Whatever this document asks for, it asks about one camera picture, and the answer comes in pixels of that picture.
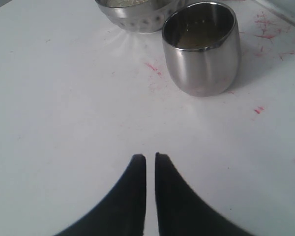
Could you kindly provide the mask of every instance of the stainless steel cup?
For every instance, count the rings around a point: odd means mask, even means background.
[[[230,7],[212,1],[186,6],[167,19],[162,36],[169,74],[182,91],[205,97],[231,85],[241,51]]]

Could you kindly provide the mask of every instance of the white table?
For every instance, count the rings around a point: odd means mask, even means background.
[[[93,0],[0,8],[0,236],[63,230],[135,153],[147,157],[145,235],[158,235],[157,151],[236,224],[295,236],[295,28],[253,1],[226,3],[241,71],[208,98],[173,84],[160,32],[125,32]]]

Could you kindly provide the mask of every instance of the black object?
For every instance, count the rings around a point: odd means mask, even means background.
[[[159,153],[155,194],[160,236],[251,236],[210,208],[184,181],[169,156]]]
[[[107,196],[57,236],[142,236],[146,198],[146,159],[143,155],[134,155]]]

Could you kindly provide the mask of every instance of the cup rim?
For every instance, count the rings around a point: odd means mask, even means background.
[[[216,42],[213,42],[212,44],[210,44],[209,46],[206,46],[206,47],[200,47],[200,48],[194,48],[194,49],[187,49],[187,48],[180,48],[180,47],[177,47],[171,43],[169,43],[166,38],[165,38],[165,26],[166,24],[177,14],[179,14],[180,12],[184,11],[185,9],[187,8],[190,8],[190,7],[193,7],[193,6],[196,6],[196,5],[200,5],[200,4],[214,4],[214,5],[220,5],[226,9],[228,9],[230,11],[230,13],[232,14],[233,18],[234,18],[234,23],[233,23],[233,26],[232,28],[228,31],[228,33],[226,35],[224,35],[222,38],[220,38],[218,41]],[[217,48],[219,47],[227,38],[228,36],[233,32],[235,26],[237,24],[237,17],[236,17],[236,14],[234,12],[233,9],[231,9],[229,6],[227,6],[226,4],[224,3],[221,3],[221,2],[216,2],[216,1],[202,1],[202,2],[196,2],[196,3],[192,3],[190,5],[187,5],[187,6],[184,6],[182,7],[181,9],[175,11],[172,15],[170,15],[167,20],[165,21],[164,25],[163,25],[163,28],[162,28],[162,37],[163,37],[163,41],[170,45],[171,47],[174,47],[175,49],[178,49],[180,51],[187,51],[187,52],[194,52],[194,51],[197,51],[197,52],[203,52],[203,51],[208,51],[210,49],[214,49],[214,48]]]

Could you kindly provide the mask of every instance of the metal bowl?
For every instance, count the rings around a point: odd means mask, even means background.
[[[108,19],[124,30],[151,33],[160,30],[165,20],[185,5],[186,0],[148,0],[127,7],[109,7],[107,0],[95,0]]]

